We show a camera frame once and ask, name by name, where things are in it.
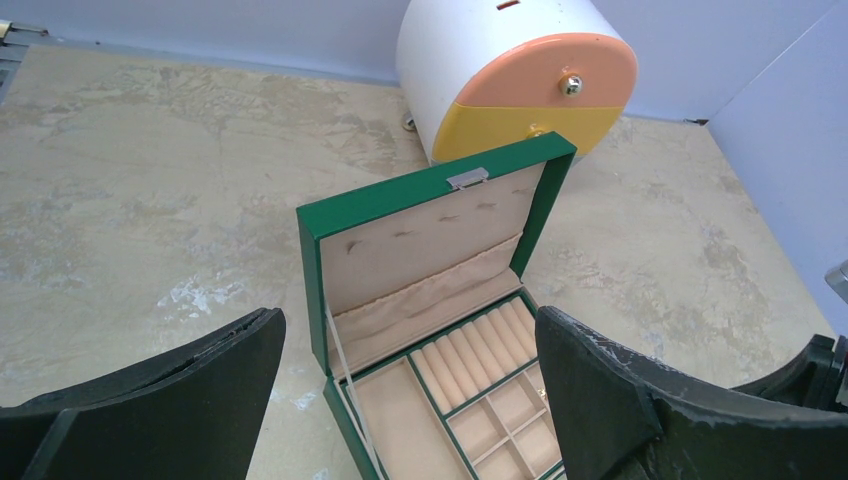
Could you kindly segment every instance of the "jewelry compartment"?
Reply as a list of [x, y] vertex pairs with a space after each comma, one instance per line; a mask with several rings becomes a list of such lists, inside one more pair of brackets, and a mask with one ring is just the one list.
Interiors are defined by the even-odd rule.
[[552, 478], [562, 462], [533, 326], [513, 295], [354, 380], [387, 478]]
[[528, 447], [550, 439], [521, 277], [575, 152], [540, 135], [297, 208], [312, 352], [363, 478], [557, 474]]

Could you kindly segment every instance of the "white cylinder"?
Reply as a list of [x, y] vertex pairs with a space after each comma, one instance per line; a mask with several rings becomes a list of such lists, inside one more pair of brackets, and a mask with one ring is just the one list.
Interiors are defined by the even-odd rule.
[[[597, 51], [585, 50], [601, 48], [593, 41], [603, 42], [603, 48], [610, 51], [605, 62], [598, 60]], [[566, 117], [574, 112], [557, 116], [547, 110], [617, 107], [620, 114], [636, 75], [632, 51], [590, 0], [412, 0], [400, 29], [396, 66], [424, 150], [431, 161], [437, 162], [454, 160], [448, 158], [452, 151], [494, 148], [526, 138], [536, 117], [549, 124], [550, 128], [545, 129], [564, 129], [560, 133], [569, 138], [568, 126], [561, 123], [573, 123]], [[588, 105], [580, 98], [559, 93], [559, 82], [568, 72], [576, 72], [586, 83], [579, 95], [591, 97]], [[616, 73], [622, 78], [609, 78]], [[619, 85], [608, 88], [616, 90], [616, 98], [605, 102], [601, 89], [610, 82], [623, 84], [626, 98], [618, 92], [622, 90]], [[458, 120], [446, 123], [452, 108], [457, 109], [453, 117], [458, 116]], [[505, 129], [493, 132], [501, 138], [469, 138], [478, 135], [480, 129], [491, 130], [490, 125], [481, 124], [487, 120], [480, 108], [498, 109], [490, 112], [494, 116], [487, 114], [486, 118], [496, 121], [496, 130]], [[504, 117], [507, 120], [495, 118], [509, 115], [501, 111], [503, 108], [514, 109], [517, 115]], [[512, 123], [512, 119], [516, 119], [514, 126], [503, 125]], [[608, 129], [611, 123], [604, 125]], [[450, 131], [440, 132], [446, 128], [458, 128], [457, 134], [462, 131], [462, 136], [453, 138]], [[580, 135], [573, 134], [575, 139]], [[469, 141], [475, 145], [453, 148], [444, 144]]]

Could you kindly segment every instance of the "jewelry box lid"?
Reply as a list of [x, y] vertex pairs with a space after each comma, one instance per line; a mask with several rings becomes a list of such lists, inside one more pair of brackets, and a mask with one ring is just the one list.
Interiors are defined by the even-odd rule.
[[[576, 151], [548, 133], [298, 207], [312, 352], [325, 373], [338, 363], [328, 314], [412, 308], [458, 291], [463, 277], [450, 271], [457, 264], [468, 263], [473, 276], [499, 258], [520, 283]], [[427, 282], [440, 283], [415, 290]], [[394, 298], [399, 292], [407, 296]], [[369, 321], [357, 331], [384, 328]], [[333, 333], [349, 338], [342, 330], [354, 323], [336, 321]]]

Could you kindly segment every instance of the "beige velvet lining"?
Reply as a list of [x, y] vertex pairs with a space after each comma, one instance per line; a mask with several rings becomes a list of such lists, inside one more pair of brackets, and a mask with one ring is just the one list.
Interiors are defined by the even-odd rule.
[[[521, 287], [509, 263], [543, 170], [534, 165], [321, 241], [324, 294], [351, 372]], [[335, 345], [330, 366], [340, 377]]]
[[509, 267], [521, 235], [420, 282], [335, 316], [344, 342], [369, 337], [391, 323], [420, 315], [440, 301], [480, 285]]
[[324, 296], [333, 315], [397, 292], [521, 233], [543, 170], [544, 164], [534, 165], [321, 240]]
[[[381, 328], [370, 336], [360, 336], [358, 340], [346, 341], [341, 335], [342, 322], [336, 322], [348, 368], [356, 373], [519, 288], [521, 280], [506, 267], [494, 278], [445, 298], [418, 315], [384, 318]], [[330, 367], [335, 378], [344, 373], [333, 344], [330, 344]]]
[[[473, 334], [478, 326], [490, 330], [490, 335]], [[520, 338], [525, 335], [533, 340], [532, 349], [521, 344]], [[410, 356], [423, 384], [407, 357], [354, 384], [377, 455], [392, 480], [468, 478], [470, 473], [425, 390], [437, 409], [447, 414], [503, 375], [513, 373], [508, 370], [501, 376], [485, 378], [483, 365], [498, 364], [500, 370], [496, 357], [510, 356], [525, 364], [526, 358], [535, 356], [532, 315], [522, 300], [515, 298]], [[477, 375], [471, 374], [474, 370], [479, 370]], [[481, 480], [538, 479], [560, 460], [550, 410], [542, 396], [544, 384], [538, 362], [516, 373], [447, 421]], [[476, 384], [475, 376], [483, 383]]]

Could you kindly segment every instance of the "marble surface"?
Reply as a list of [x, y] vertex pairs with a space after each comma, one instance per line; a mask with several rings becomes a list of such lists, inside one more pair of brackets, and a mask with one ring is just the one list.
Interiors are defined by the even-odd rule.
[[[249, 478], [358, 478], [309, 348], [294, 207], [425, 168], [404, 110], [394, 89], [33, 47], [0, 108], [0, 405], [280, 306]], [[622, 119], [525, 282], [723, 386], [832, 334], [696, 126]]]

